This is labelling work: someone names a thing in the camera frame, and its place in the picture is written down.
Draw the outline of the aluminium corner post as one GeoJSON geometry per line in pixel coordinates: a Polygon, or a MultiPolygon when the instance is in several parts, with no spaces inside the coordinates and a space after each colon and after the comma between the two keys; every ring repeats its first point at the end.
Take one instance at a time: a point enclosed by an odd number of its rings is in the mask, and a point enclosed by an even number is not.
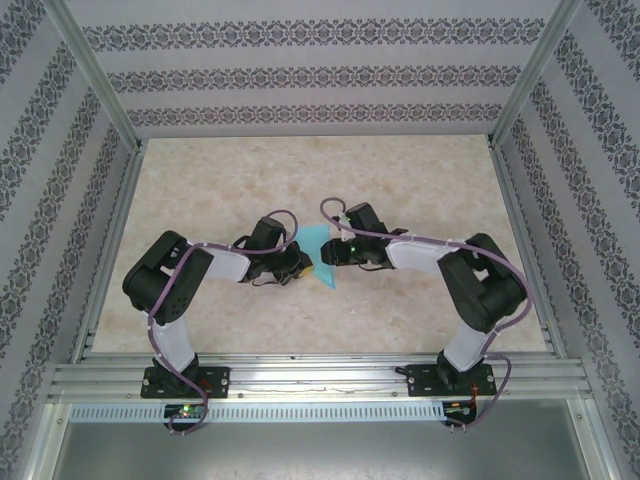
{"type": "Polygon", "coordinates": [[[74,17],[68,2],[66,0],[41,0],[41,2],[124,141],[127,150],[130,153],[137,154],[140,151],[142,140],[129,119],[107,74],[100,65],[81,26],[74,17]]]}
{"type": "Polygon", "coordinates": [[[488,144],[492,149],[496,149],[504,142],[582,1],[558,0],[555,10],[541,32],[540,39],[499,114],[494,128],[487,136],[488,144]]]}

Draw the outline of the aluminium side rail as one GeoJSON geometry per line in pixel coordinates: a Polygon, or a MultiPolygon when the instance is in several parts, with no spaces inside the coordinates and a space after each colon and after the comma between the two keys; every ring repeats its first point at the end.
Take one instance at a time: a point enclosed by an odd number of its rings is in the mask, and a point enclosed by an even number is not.
{"type": "Polygon", "coordinates": [[[95,328],[100,320],[148,143],[148,140],[140,142],[123,171],[101,253],[97,258],[92,283],[74,337],[73,348],[70,350],[71,364],[77,364],[82,360],[90,330],[95,328]]]}
{"type": "Polygon", "coordinates": [[[501,189],[505,207],[514,233],[516,245],[524,272],[529,281],[533,303],[541,324],[541,329],[549,336],[550,350],[557,358],[567,359],[568,354],[558,329],[555,314],[544,286],[543,277],[534,253],[529,231],[526,227],[517,192],[509,175],[506,163],[499,149],[487,137],[487,146],[501,189]]]}

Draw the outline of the light blue cloth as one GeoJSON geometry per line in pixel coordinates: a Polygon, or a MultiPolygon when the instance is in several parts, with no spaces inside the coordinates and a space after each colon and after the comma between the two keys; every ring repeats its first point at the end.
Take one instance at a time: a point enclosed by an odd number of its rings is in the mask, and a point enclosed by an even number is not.
{"type": "Polygon", "coordinates": [[[331,239],[329,227],[326,224],[301,227],[296,239],[301,250],[310,257],[315,277],[335,289],[335,268],[324,263],[321,256],[321,247],[331,239]]]}

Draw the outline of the grey metal bottom panel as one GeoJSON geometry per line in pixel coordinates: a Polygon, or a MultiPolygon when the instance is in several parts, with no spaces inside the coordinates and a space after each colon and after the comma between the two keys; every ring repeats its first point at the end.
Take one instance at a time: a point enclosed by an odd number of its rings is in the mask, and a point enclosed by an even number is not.
{"type": "Polygon", "coordinates": [[[479,425],[216,422],[176,438],[110,405],[62,406],[32,480],[622,480],[579,400],[503,401],[479,425]]]}

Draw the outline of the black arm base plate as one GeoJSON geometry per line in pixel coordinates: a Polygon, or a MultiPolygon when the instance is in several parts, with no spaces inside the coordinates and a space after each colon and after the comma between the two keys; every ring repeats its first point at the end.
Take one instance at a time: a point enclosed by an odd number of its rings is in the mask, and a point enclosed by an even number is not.
{"type": "Polygon", "coordinates": [[[480,363],[467,372],[453,370],[454,380],[450,386],[442,380],[435,363],[410,364],[397,367],[396,372],[406,377],[410,397],[471,397],[491,396],[497,393],[493,369],[480,363]]]}
{"type": "MultiPolygon", "coordinates": [[[[191,382],[209,399],[228,397],[230,369],[200,366],[191,382]]],[[[144,371],[140,396],[144,399],[198,399],[201,394],[163,367],[148,367],[144,371]]]]}

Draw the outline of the aluminium mounting rail beam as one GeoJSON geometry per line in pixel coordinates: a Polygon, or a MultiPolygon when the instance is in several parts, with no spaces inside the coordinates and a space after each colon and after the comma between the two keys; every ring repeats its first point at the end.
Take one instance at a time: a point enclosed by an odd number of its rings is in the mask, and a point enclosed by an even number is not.
{"type": "MultiPolygon", "coordinates": [[[[492,364],[497,380],[507,382],[504,400],[589,399],[593,389],[583,362],[549,352],[509,353],[510,367],[492,364]]],[[[406,381],[396,368],[435,361],[429,354],[227,354],[205,355],[204,366],[230,369],[228,399],[236,401],[358,401],[403,399],[406,381]]],[[[48,398],[58,402],[137,401],[144,355],[86,354],[77,364],[55,367],[48,398]]]]}

